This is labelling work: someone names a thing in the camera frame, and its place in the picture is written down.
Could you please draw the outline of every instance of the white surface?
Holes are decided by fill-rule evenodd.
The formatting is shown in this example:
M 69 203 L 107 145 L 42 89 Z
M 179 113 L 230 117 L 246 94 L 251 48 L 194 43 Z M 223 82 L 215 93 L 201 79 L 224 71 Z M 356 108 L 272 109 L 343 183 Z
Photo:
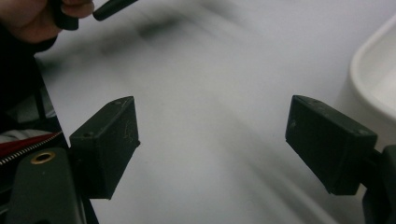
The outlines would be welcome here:
M 363 101 L 396 123 L 396 16 L 358 50 L 350 75 Z
M 301 94 L 396 142 L 347 83 L 354 52 L 395 9 L 142 0 L 64 32 L 40 58 L 66 136 L 109 101 L 136 102 L 142 145 L 113 199 L 94 201 L 101 223 L 363 223 L 361 198 L 327 194 L 284 134 Z

